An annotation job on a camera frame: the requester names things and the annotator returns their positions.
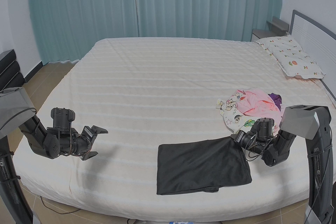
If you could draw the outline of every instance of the bed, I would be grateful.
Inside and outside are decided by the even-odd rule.
[[[308,19],[293,13],[291,33],[312,53],[309,50],[330,35]],[[324,35],[319,37],[315,28]],[[336,37],[330,37],[333,56]],[[316,61],[322,69],[334,64],[335,70],[336,61],[330,56],[328,60],[326,51],[318,51]],[[286,77],[268,52],[252,42],[104,39],[62,79],[38,112],[45,126],[53,124],[53,107],[65,107],[75,111],[73,127],[78,131],[84,125],[107,129],[109,133],[99,134],[92,148],[99,154],[84,162],[72,156],[50,160],[35,155],[24,137],[13,157],[15,168],[32,192],[107,215],[209,222],[266,213],[309,196],[303,138],[294,140],[289,158],[279,165],[268,167],[261,159],[251,162],[251,184],[222,187],[217,193],[168,196],[156,195],[158,146],[229,136],[216,101],[250,87],[280,94],[284,106],[328,106],[331,128],[336,130],[336,103],[330,93],[336,92],[336,85],[330,70],[326,72],[324,82]]]

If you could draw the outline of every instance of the pink garment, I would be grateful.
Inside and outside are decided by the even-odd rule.
[[[237,93],[242,94],[236,102],[236,107],[241,113],[251,117],[270,117],[274,119],[274,131],[279,131],[281,113],[267,93],[257,87],[237,90]]]

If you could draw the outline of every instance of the purple garment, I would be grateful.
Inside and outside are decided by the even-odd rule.
[[[281,104],[282,104],[282,99],[279,94],[271,93],[269,96],[272,98],[274,101],[275,105],[281,110]]]

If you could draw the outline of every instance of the pillow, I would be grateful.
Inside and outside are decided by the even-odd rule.
[[[322,79],[325,75],[290,34],[283,37],[266,37],[255,42],[276,59],[287,76]]]

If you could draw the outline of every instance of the folded black garment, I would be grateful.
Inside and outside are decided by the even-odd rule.
[[[159,146],[156,194],[217,192],[251,182],[244,152],[230,137]]]

